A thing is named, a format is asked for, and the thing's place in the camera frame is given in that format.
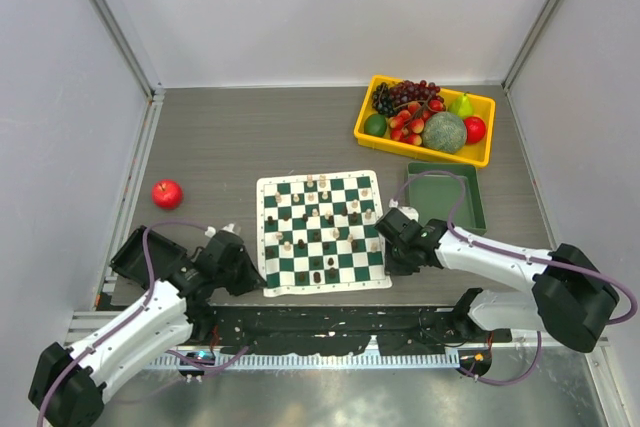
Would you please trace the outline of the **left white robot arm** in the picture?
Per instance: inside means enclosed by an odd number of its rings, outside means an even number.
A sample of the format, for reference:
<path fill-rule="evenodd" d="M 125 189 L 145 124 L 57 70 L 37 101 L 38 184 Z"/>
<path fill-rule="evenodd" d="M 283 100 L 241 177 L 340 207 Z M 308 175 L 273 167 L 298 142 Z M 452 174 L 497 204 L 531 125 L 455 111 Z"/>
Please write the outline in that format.
<path fill-rule="evenodd" d="M 146 226 L 129 236 L 111 266 L 144 292 L 85 338 L 43 350 L 28 392 L 37 425 L 93 425 L 150 361 L 185 342 L 201 345 L 212 337 L 216 320 L 209 299 L 216 289 L 240 296 L 264 287 L 231 225 L 202 231 L 207 243 L 195 256 Z"/>

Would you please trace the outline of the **green white chess board mat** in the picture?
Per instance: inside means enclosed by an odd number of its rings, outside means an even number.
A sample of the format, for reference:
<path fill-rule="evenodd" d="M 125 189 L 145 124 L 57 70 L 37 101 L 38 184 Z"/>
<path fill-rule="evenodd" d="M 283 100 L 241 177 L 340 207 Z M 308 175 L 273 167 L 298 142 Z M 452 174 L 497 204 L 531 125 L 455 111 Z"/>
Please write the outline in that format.
<path fill-rule="evenodd" d="M 387 289 L 372 170 L 260 178 L 257 268 L 267 298 Z"/>

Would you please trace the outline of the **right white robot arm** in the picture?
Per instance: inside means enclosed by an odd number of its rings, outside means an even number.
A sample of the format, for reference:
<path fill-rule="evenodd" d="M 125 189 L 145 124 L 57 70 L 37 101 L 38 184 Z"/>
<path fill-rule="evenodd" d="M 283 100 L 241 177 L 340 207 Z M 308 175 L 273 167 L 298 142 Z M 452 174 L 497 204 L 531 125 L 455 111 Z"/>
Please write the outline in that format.
<path fill-rule="evenodd" d="M 478 237 L 452 223 L 426 224 L 392 208 L 375 224 L 391 275 L 423 267 L 468 272 L 507 286 L 468 289 L 452 312 L 454 333 L 474 341 L 499 329 L 539 331 L 577 352 L 592 351 L 620 297 L 579 249 L 527 249 Z"/>

